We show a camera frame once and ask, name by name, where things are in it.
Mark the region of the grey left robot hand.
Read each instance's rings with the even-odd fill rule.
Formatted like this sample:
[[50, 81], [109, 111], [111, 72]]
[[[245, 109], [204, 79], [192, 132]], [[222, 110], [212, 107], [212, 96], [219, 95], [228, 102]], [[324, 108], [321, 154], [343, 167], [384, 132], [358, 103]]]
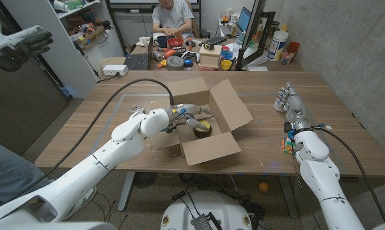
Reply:
[[206, 127], [194, 118], [194, 115], [201, 114], [202, 112], [212, 115], [212, 112], [206, 107], [182, 103], [172, 105], [171, 107], [165, 109], [165, 112], [169, 117], [169, 123], [168, 126], [162, 130], [163, 132], [171, 133], [176, 128], [176, 122], [181, 119], [184, 119], [188, 126], [198, 129], [199, 131], [207, 132], [210, 130], [209, 127]]

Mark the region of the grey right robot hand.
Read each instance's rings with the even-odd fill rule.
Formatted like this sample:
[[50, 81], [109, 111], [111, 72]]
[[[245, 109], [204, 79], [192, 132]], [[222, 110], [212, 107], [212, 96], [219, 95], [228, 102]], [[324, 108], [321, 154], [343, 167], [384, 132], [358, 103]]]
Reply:
[[275, 111], [285, 113], [288, 122], [288, 125], [284, 125], [285, 132], [290, 130], [300, 132], [311, 128], [304, 111], [305, 106], [299, 95], [295, 92], [291, 82], [287, 82], [287, 85], [278, 91], [273, 108]]

